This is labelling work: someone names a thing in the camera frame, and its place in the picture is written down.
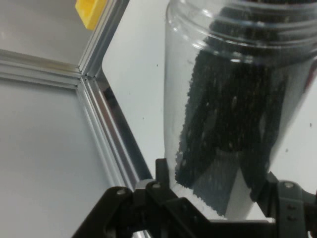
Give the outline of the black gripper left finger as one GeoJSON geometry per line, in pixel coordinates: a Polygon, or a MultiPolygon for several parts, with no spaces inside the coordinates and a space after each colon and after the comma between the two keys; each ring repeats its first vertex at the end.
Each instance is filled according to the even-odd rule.
{"type": "Polygon", "coordinates": [[[147,231],[154,238],[205,238],[211,222],[169,188],[166,159],[156,160],[156,179],[141,188],[111,187],[79,226],[75,238],[130,238],[147,231]]]}

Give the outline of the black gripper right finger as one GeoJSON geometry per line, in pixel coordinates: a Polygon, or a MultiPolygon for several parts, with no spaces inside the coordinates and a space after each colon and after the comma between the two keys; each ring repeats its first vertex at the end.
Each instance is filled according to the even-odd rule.
{"type": "Polygon", "coordinates": [[[252,179],[250,197],[274,223],[254,222],[251,238],[307,238],[317,236],[317,194],[309,193],[273,173],[252,179]]]}

